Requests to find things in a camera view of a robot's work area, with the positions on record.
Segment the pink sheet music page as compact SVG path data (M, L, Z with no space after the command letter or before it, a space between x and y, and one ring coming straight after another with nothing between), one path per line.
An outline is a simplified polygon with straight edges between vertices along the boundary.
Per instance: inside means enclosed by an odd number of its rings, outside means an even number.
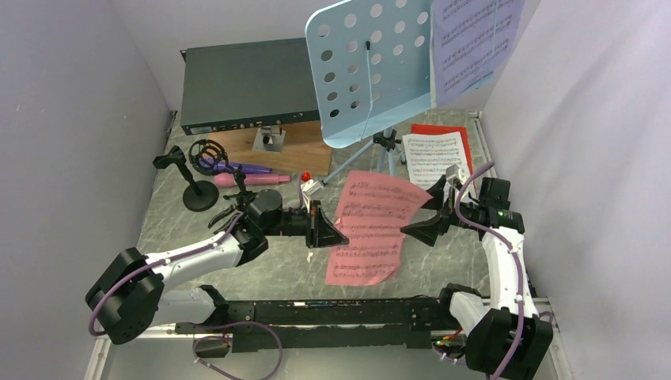
M349 242L329 249L325 283L362 287L392 278L405 239L400 228L430 199L408 180L350 171L335 213L335 227Z

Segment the white sheet music page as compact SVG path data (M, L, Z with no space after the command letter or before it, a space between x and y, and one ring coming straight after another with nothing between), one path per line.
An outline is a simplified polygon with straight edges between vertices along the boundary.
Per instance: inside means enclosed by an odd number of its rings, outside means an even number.
M459 132L444 135L409 134L403 137L408 176L411 183L423 189L435 184L452 164L459 164L471 174L464 141Z

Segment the purple microphone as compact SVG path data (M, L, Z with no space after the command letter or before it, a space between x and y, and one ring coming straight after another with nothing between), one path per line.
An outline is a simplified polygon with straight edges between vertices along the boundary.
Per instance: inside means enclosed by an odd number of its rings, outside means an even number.
M220 173L232 173L240 166L242 167L242 173L244 174L261 174L272 172L271 168L262 165L251 165L247 163L240 164L236 162L229 162L229 164L226 165L223 160L214 162L213 158L202 158L194 164L194 168L199 173L209 176L218 175Z

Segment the black round-base mic stand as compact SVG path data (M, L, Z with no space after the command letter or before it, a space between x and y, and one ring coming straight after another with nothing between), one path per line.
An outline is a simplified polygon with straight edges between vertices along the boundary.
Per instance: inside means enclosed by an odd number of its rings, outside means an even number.
M218 188L207 180L196 181L187 167L187 159L179 146L173 146L167 154L156 156L152 164L155 169L167 169L175 165L188 183L182 195L183 205L193 212L203 212L211 209L218 201Z

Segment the black tripod mic stand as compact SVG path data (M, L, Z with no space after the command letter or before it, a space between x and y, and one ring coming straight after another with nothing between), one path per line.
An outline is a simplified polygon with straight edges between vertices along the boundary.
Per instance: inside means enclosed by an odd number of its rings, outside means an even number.
M256 194L247 189L245 179L247 173L242 165L233 165L229 161L224 147L211 139L200 139L192 143L188 150L188 160L193 168L200 174L206 176L217 176L227 173L233 175L234 184L239 192L234 195L237 202L236 209L243 211L256 197ZM233 196L224 196L224 199L232 199Z

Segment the light blue music stand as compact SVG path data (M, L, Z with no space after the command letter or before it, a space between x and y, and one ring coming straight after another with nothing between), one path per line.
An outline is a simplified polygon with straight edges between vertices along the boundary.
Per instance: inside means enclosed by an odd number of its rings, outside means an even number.
M430 1L341 1L305 25L324 142L365 145L329 173L333 181L380 147L377 171L396 172L405 155L394 127L429 110Z

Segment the lavender sheet music page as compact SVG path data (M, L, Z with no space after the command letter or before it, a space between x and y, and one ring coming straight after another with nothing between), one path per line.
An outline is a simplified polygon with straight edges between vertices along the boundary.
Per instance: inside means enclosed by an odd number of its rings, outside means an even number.
M524 1L434 1L431 16L432 105L481 87L514 49Z

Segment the pink microphone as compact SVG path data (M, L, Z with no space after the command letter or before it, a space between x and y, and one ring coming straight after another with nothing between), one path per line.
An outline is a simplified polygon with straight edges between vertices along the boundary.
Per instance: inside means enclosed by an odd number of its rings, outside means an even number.
M277 173L247 174L245 185L271 185L284 184L291 181L291 176ZM221 188L237 187L237 182L232 173L221 173L214 177L214 183Z

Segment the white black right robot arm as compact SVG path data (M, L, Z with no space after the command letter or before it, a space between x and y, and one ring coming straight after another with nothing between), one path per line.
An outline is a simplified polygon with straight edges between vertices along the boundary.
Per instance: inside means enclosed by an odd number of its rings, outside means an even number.
M427 189L424 208L433 218L401 232L433 246L451 226L477 231L487 258L490 299L471 287L448 284L441 291L436 318L465 335L464 361L490 379L532 379L553 340L553 327L535 306L523 261L525 227L510 208L510 182L485 177L474 200L458 201L466 181L461 174L442 175Z

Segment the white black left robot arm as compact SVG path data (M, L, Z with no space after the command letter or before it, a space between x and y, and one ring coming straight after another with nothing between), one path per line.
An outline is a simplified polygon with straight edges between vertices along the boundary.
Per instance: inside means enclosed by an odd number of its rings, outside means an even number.
M320 201L286 209L275 190L258 192L213 237L159 253L119 253L89 289L91 336L125 344L155 325L192 323L215 333L229 322L229 304L212 286L178 286L217 270L240 267L269 248L269 237L304 237L309 249L347 245Z

